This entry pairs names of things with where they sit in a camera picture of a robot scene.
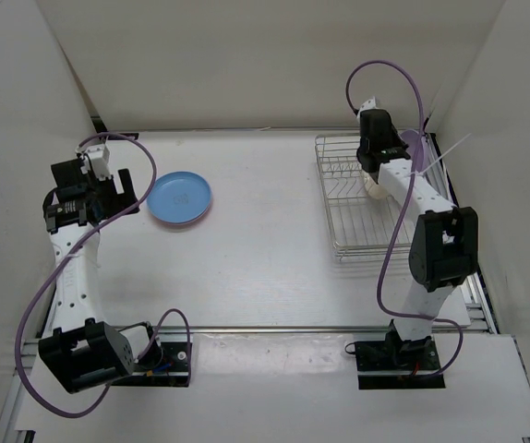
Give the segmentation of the purple plastic plate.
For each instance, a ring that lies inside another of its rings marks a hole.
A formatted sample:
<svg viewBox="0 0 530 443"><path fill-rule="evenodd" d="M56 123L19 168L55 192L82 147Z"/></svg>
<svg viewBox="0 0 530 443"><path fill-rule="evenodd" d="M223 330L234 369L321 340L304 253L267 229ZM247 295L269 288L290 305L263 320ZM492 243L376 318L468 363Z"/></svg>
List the purple plastic plate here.
<svg viewBox="0 0 530 443"><path fill-rule="evenodd" d="M415 163L415 170L423 171L428 165L428 140L427 136L420 136L414 129L407 129L400 134L401 139L407 145L407 153Z"/></svg>

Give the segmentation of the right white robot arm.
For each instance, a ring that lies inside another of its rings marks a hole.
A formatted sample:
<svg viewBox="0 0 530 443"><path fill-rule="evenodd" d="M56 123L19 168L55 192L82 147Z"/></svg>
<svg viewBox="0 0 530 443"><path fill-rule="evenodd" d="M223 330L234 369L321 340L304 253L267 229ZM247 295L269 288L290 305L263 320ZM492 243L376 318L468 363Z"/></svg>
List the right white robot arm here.
<svg viewBox="0 0 530 443"><path fill-rule="evenodd" d="M413 281L404 304L399 310L379 305L391 316L379 356L398 369L420 366L442 306L477 271L478 216L470 207L455 206L416 170L386 110L367 102L357 118L362 170L400 205L396 223L409 220L415 226L408 252Z"/></svg>

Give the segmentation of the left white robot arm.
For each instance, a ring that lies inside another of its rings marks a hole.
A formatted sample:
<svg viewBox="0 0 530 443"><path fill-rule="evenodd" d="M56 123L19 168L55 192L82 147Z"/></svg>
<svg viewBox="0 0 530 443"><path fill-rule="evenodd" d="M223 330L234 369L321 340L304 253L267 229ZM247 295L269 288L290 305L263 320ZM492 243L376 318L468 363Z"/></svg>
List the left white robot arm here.
<svg viewBox="0 0 530 443"><path fill-rule="evenodd" d="M131 175L82 158L51 167L55 188L42 204L55 263L51 335L40 340L39 356L69 393L111 384L153 369L163 347L152 338L151 324L119 329L102 312L98 278L100 235L95 227L121 210L136 213Z"/></svg>

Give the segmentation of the pink plastic plate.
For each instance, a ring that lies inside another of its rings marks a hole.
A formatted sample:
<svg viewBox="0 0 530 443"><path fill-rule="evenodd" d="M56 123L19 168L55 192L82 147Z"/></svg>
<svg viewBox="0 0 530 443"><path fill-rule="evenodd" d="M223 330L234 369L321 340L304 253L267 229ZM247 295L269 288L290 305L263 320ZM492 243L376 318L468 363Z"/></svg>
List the pink plastic plate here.
<svg viewBox="0 0 530 443"><path fill-rule="evenodd" d="M196 218L192 221L187 221L183 223L170 223L168 221L162 221L157 218L151 217L151 222L158 228L169 231L184 231L193 229L198 225L201 225L205 222L205 218Z"/></svg>

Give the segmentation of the white plastic plate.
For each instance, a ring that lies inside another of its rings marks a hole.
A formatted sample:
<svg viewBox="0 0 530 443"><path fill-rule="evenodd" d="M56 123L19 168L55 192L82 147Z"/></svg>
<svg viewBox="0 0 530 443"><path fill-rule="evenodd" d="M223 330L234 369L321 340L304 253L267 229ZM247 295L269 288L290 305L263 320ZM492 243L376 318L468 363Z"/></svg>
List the white plastic plate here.
<svg viewBox="0 0 530 443"><path fill-rule="evenodd" d="M362 180L364 190L368 197L374 199L384 199L389 195L389 193L382 186L378 185L366 172L362 173Z"/></svg>

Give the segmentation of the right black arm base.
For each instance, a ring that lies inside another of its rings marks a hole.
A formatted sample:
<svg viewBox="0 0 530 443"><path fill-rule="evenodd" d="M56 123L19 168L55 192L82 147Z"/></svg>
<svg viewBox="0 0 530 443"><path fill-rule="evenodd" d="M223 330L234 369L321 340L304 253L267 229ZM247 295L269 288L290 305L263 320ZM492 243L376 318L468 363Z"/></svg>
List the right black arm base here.
<svg viewBox="0 0 530 443"><path fill-rule="evenodd" d="M352 341L345 352L355 358L359 390L445 389L434 341L412 357L396 363L383 341Z"/></svg>

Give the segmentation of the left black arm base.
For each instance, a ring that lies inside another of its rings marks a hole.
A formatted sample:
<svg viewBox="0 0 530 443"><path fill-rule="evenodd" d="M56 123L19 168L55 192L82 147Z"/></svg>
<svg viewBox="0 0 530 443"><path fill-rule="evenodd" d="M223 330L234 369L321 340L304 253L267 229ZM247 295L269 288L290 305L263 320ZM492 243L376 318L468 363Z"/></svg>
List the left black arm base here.
<svg viewBox="0 0 530 443"><path fill-rule="evenodd" d="M113 383L113 387L188 388L192 343L187 340L160 340L161 350L146 357L135 372Z"/></svg>

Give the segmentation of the blue plastic plate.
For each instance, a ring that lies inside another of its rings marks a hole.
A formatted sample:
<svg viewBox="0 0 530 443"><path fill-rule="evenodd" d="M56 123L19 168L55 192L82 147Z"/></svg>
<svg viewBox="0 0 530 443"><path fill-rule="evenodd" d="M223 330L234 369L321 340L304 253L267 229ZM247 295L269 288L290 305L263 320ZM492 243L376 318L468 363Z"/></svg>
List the blue plastic plate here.
<svg viewBox="0 0 530 443"><path fill-rule="evenodd" d="M201 218L210 209L211 202L211 187L202 176L179 171L156 180L147 206L159 221L183 225Z"/></svg>

